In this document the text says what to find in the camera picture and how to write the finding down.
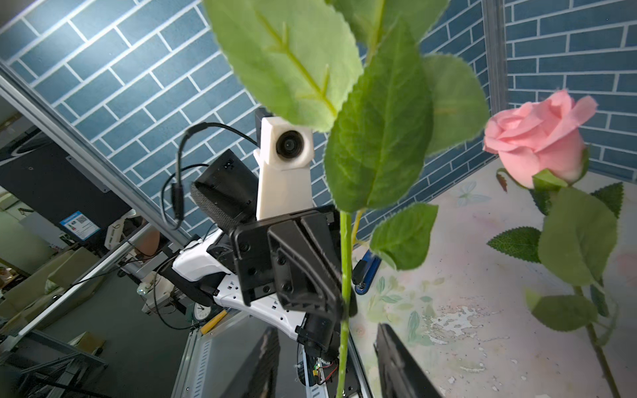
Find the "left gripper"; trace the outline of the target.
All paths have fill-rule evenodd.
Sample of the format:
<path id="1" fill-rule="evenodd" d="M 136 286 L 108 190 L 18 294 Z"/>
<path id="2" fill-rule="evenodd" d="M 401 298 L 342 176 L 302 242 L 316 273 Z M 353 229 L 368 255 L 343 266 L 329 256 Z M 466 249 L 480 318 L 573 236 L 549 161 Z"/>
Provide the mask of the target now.
<path id="1" fill-rule="evenodd" d="M 276 295 L 286 310 L 343 318 L 339 212 L 333 205 L 240 225 L 231 243 L 247 306 Z"/>

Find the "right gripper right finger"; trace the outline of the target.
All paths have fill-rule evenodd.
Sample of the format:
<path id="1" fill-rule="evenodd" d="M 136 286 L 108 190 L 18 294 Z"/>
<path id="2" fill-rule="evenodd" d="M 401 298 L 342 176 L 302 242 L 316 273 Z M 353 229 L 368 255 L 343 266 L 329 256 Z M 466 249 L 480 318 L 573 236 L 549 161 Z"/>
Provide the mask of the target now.
<path id="1" fill-rule="evenodd" d="M 378 325 L 375 352 L 382 397 L 441 398 L 390 324 Z"/>

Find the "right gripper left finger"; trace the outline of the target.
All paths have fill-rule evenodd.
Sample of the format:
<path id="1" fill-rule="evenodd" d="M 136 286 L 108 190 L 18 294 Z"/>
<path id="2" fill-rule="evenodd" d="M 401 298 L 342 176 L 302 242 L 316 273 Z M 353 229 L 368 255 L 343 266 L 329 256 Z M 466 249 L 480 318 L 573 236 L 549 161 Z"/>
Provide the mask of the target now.
<path id="1" fill-rule="evenodd" d="M 278 331 L 274 327 L 268 327 L 221 397 L 275 397 L 279 359 Z"/>

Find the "orange rose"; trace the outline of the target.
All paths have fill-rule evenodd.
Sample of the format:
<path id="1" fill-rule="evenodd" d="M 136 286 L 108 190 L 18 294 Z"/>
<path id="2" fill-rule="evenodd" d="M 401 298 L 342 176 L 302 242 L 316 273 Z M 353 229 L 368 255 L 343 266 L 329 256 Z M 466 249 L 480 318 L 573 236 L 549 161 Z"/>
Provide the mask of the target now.
<path id="1" fill-rule="evenodd" d="M 489 115 L 471 67 L 419 45 L 446 1 L 207 1 L 212 31 L 236 77 L 269 111 L 328 133 L 323 158 L 340 216 L 344 303 L 366 210 L 402 199 L 428 157 L 473 139 Z M 340 326 L 345 390 L 349 320 Z"/>

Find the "pink rose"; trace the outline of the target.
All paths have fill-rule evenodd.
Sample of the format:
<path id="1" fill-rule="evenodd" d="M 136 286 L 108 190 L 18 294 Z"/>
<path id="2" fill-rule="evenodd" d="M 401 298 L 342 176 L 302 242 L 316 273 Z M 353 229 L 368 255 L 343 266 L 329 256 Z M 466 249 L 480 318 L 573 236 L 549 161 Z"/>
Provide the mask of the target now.
<path id="1" fill-rule="evenodd" d="M 504 255 L 542 265 L 569 285 L 570 295 L 525 293 L 529 312 L 553 331 L 584 328 L 610 394 L 619 388 L 603 348 L 615 331 L 620 307 L 604 286 L 604 273 L 618 242 L 624 186 L 617 182 L 587 193 L 575 188 L 585 177 L 589 148 L 580 134 L 597 112 L 585 96 L 557 91 L 494 115 L 484 131 L 484 151 L 499 156 L 501 187 L 511 179 L 527 190 L 544 216 L 542 228 L 517 227 L 488 245 Z"/>

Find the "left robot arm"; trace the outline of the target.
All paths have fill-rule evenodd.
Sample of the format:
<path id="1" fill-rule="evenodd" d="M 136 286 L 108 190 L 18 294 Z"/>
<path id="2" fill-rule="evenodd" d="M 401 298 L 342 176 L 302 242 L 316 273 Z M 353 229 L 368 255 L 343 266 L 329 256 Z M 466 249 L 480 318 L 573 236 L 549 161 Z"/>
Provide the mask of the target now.
<path id="1" fill-rule="evenodd" d="M 261 176 L 227 151 L 192 182 L 193 200 L 222 234 L 190 243 L 169 278 L 195 302 L 247 311 L 333 362 L 341 323 L 357 312 L 341 295 L 340 216 L 313 204 L 313 150 L 256 155 L 264 159 Z"/>

